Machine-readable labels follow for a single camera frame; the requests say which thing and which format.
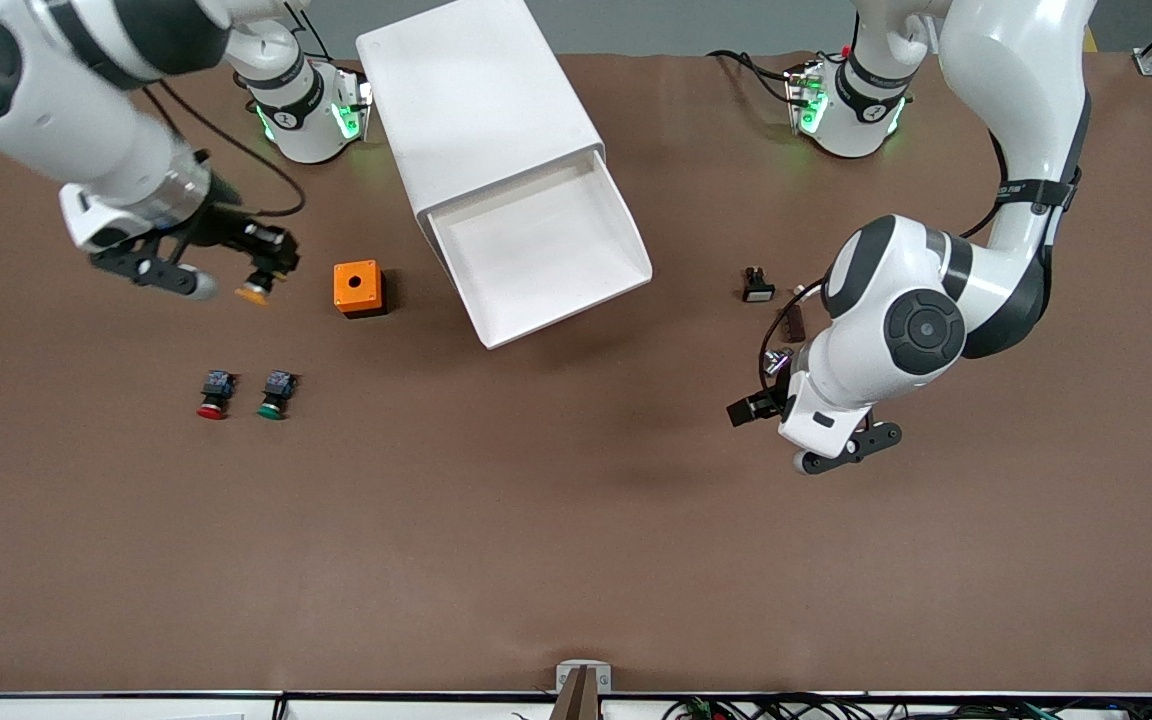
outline black strap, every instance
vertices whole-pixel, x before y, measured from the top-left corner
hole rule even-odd
[[[876,74],[865,69],[864,65],[856,59],[856,54],[847,55],[847,65],[851,66],[851,73],[856,73],[856,77],[861,78],[861,82],[867,82],[869,85],[874,88],[882,88],[882,90],[902,90],[902,88],[909,86],[909,81],[914,79],[914,76],[918,70],[909,73],[908,76],[901,78],[887,78],[882,76],[876,76]],[[844,68],[838,68],[839,73],[843,73]]]
[[[137,88],[144,88],[150,83],[150,81],[132,76],[123,69],[122,65],[116,63],[113,58],[105,53],[105,48],[88,31],[86,24],[83,24],[83,20],[78,17],[78,10],[74,9],[69,0],[48,0],[47,12],[51,13],[51,18],[56,22],[60,32],[65,33],[65,39],[73,47],[74,55],[77,55],[83,65],[94,70],[111,85],[119,88],[119,90],[137,90]]]
[[[856,114],[856,120],[865,124],[881,123],[888,113],[904,100],[904,94],[894,94],[886,100],[878,100],[877,97],[863,94],[851,85],[847,78],[846,68],[838,68],[835,73],[835,88],[838,88],[838,99],[842,100]]]
[[[305,127],[305,118],[310,118],[310,113],[319,106],[319,103],[323,101],[323,92],[326,90],[326,81],[324,81],[323,74],[317,70],[311,70],[311,73],[314,75],[314,83],[296,103],[282,106],[256,103],[271,123],[283,129],[301,129]]]
[[[243,78],[244,85],[247,85],[248,88],[252,88],[253,90],[278,90],[279,88],[288,85],[288,83],[291,83],[293,79],[296,79],[296,76],[301,74],[301,68],[303,67],[305,67],[305,51],[298,50],[296,54],[296,61],[294,61],[294,63],[291,63],[291,67],[287,68],[287,70],[285,70],[283,74],[280,74],[280,76],[275,78],[252,79],[248,76],[244,76],[244,74],[241,73],[238,74],[238,77]]]
[[[1039,179],[1007,181],[998,187],[995,203],[1005,205],[1007,202],[1030,202],[1047,209],[1069,210],[1074,203],[1074,194],[1078,192],[1078,181],[1082,177],[1083,169],[1074,168],[1074,179],[1070,182],[1039,181]]]

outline electrical component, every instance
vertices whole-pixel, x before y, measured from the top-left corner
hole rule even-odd
[[[776,287],[765,281],[763,268],[745,268],[745,290],[740,298],[745,302],[771,302],[776,296]]]
[[[803,323],[803,306],[790,306],[785,314],[785,340],[788,342],[806,342],[808,325]]]
[[[385,274],[376,260],[340,263],[333,270],[335,309],[349,319],[374,318],[389,312]]]
[[[763,374],[774,378],[790,364],[790,361],[794,361],[794,351],[788,347],[782,347],[781,350],[767,350],[763,355]]]
[[[296,395],[296,386],[300,378],[283,370],[274,370],[265,381],[265,401],[262,402],[257,415],[268,420],[282,420],[287,418],[287,401]]]
[[[233,396],[234,376],[223,370],[212,370],[206,381],[202,384],[202,406],[198,406],[198,416],[210,420],[223,420],[229,397]]]

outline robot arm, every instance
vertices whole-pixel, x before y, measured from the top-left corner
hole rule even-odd
[[[832,324],[782,370],[789,376],[781,382],[781,437],[823,458],[852,452],[852,434],[877,402],[932,382],[960,356],[1006,350],[1041,318],[1051,248],[1091,111],[1082,36],[1094,3],[956,0],[950,7],[945,76],[1005,159],[988,244],[896,215],[852,234],[823,287]],[[861,46],[866,40],[861,33],[855,56],[872,58]]]
[[[334,156],[353,139],[339,131],[331,106],[348,100],[347,83],[338,77],[329,91],[314,83],[319,73],[291,33],[264,22],[283,12],[273,0],[0,0],[0,151],[65,183],[65,222],[97,268],[206,300],[215,282],[180,264],[180,255],[185,245],[229,247],[252,258],[256,272],[241,293],[256,301],[296,268],[291,236],[227,209],[238,205],[238,196],[211,172],[205,154],[126,96],[214,67],[228,51],[275,101],[302,101],[319,90],[302,122],[283,129],[285,153],[301,161]],[[270,41],[253,45],[260,31]],[[279,55],[264,53],[287,46],[294,53],[285,67],[276,67]],[[270,68],[274,76],[262,76]],[[347,114],[354,111],[347,106]],[[157,247],[169,236],[177,249],[159,258]]]

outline wires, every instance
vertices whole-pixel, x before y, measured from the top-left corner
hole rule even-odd
[[[763,373],[763,356],[767,355],[767,346],[772,342],[773,334],[776,334],[776,328],[781,327],[781,323],[785,317],[790,313],[791,306],[799,304],[805,297],[814,295],[814,290],[824,285],[824,278],[818,279],[803,288],[803,290],[797,291],[794,300],[786,302],[785,306],[781,306],[780,313],[776,313],[776,319],[772,320],[771,327],[767,328],[767,334],[763,336],[763,344],[758,347],[758,384],[763,387],[763,393],[771,397],[771,388],[767,386],[767,376]],[[781,401],[772,397],[772,404],[776,406],[776,414],[785,414],[785,406],[781,406]]]
[[[963,697],[952,700],[947,697],[833,697],[821,694],[723,694],[723,696],[679,697],[664,712],[662,720],[879,720],[879,715],[858,702],[890,705],[882,720],[1062,720],[1060,712],[1071,708],[1112,710],[1124,712],[1128,720],[1152,720],[1152,698],[1139,702],[1123,702],[1111,697],[1062,697],[1064,705],[1056,705],[1056,698],[1010,697]],[[908,703],[943,706],[941,711],[910,712]],[[967,705],[953,707],[950,702]],[[758,707],[753,715],[745,714],[737,703],[750,703]]]
[[[333,58],[332,54],[328,53],[328,46],[323,44],[323,36],[320,36],[319,31],[317,31],[317,29],[314,28],[314,21],[310,18],[310,15],[308,15],[305,10],[301,10],[301,15],[297,15],[296,10],[291,8],[291,3],[283,3],[283,7],[287,8],[287,14],[291,15],[293,20],[296,20],[296,29],[293,29],[291,35],[295,36],[297,32],[305,32],[308,29],[308,31],[314,33],[314,40],[317,40],[317,44],[319,44],[319,50],[323,50],[323,53],[319,55],[310,53],[306,53],[306,55],[311,58],[319,58],[329,61],[329,63],[332,63]]]
[[[1007,182],[1007,159],[1002,156],[1002,145],[998,145],[998,137],[993,136],[993,132],[990,132],[990,142],[993,143],[993,156],[998,159],[998,183],[1001,185]],[[960,237],[972,237],[976,233],[982,232],[982,229],[984,229],[984,227],[993,220],[993,217],[998,214],[998,209],[1001,209],[1001,206],[1002,205],[995,202],[995,204],[993,204],[993,209],[990,209],[988,213],[986,213],[984,218],[980,218],[978,223],[972,225],[972,228],[968,229],[968,232],[964,232],[963,234],[960,234]]]
[[[173,135],[184,137],[183,135],[180,135],[180,128],[175,124],[175,120],[172,119],[172,115],[168,114],[168,109],[166,109],[162,106],[162,103],[159,101],[159,97],[157,97],[154,92],[150,91],[150,88],[142,88],[141,92],[143,92],[143,94],[145,94],[145,97],[147,97],[154,105],[154,108],[159,111],[159,115],[162,115],[162,121],[172,128]]]
[[[274,699],[274,711],[270,712],[270,720],[283,720],[287,717],[287,694],[279,694]]]
[[[270,168],[270,172],[273,172],[274,174],[276,174],[276,176],[279,176],[280,179],[282,179],[283,182],[287,183],[288,187],[290,187],[294,192],[296,192],[296,197],[297,197],[296,205],[293,205],[290,209],[286,209],[286,210],[256,210],[255,213],[252,213],[252,217],[255,217],[255,218],[286,218],[288,215],[297,214],[297,213],[301,212],[301,210],[305,209],[305,202],[306,202],[305,188],[301,187],[301,183],[296,182],[296,179],[294,179],[293,176],[289,176],[289,174],[285,173],[285,170],[282,168],[279,168],[278,165],[274,165],[273,162],[270,162],[270,160],[266,160],[265,158],[262,158],[262,156],[259,154],[259,152],[256,152],[255,150],[251,150],[251,147],[249,147],[247,145],[243,145],[242,142],[236,141],[236,138],[234,138],[228,132],[223,131],[223,129],[220,129],[219,127],[215,127],[215,123],[212,123],[211,120],[209,120],[206,118],[203,118],[202,114],[198,113],[197,109],[194,109],[194,106],[189,105],[183,99],[183,97],[180,97],[177,94],[177,91],[173,90],[173,88],[170,85],[168,85],[168,83],[166,83],[166,81],[159,81],[159,85],[162,86],[162,91],[166,92],[166,94],[172,96],[172,99],[175,100],[175,101],[177,101],[177,105],[180,105],[180,108],[183,108],[185,111],[185,113],[189,113],[189,115],[191,115],[192,119],[198,120],[198,122],[200,122],[202,126],[204,126],[207,129],[210,129],[210,131],[215,132],[215,135],[219,135],[221,137],[221,141],[230,143],[230,145],[233,145],[234,147],[237,147],[237,150],[242,150],[243,154],[247,154],[248,158],[251,158],[252,160],[256,160],[260,165],[265,165],[266,168]]]
[[[797,97],[786,97],[785,94],[781,94],[781,92],[778,91],[775,88],[773,88],[771,83],[767,82],[768,78],[776,79],[780,82],[786,82],[786,77],[788,76],[788,74],[801,73],[801,70],[806,68],[808,63],[795,65],[791,68],[786,68],[781,73],[776,73],[774,70],[770,70],[767,68],[761,67],[761,65],[756,63],[755,60],[749,56],[749,53],[733,53],[733,51],[730,50],[714,50],[713,53],[705,54],[705,56],[730,58],[732,60],[736,60],[737,63],[742,65],[742,67],[749,70],[753,70],[755,77],[758,78],[758,82],[763,83],[764,90],[767,90],[767,92],[770,92],[772,97],[775,97],[778,100],[785,103],[786,105],[794,105],[795,108],[805,108],[808,106],[806,100],[797,99]]]

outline metal bracket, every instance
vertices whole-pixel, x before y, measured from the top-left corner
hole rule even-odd
[[[1143,50],[1139,50],[1139,47],[1134,47],[1132,60],[1135,60],[1135,63],[1137,65],[1137,70],[1139,70],[1139,73],[1143,74],[1143,76],[1152,77],[1152,63],[1150,63],[1149,60],[1144,59],[1144,55],[1142,55],[1142,53]]]
[[[901,429],[896,423],[874,423],[869,430],[858,430],[847,441],[838,457],[820,457],[814,452],[802,450],[794,456],[794,468],[804,475],[827,473],[849,462],[861,462],[880,450],[887,450],[900,442]]]
[[[573,673],[579,670],[584,665],[589,667],[589,673],[593,673],[594,689],[598,694],[612,692],[612,666],[600,660],[563,660],[554,669],[554,692],[561,694],[563,684],[571,677]]]

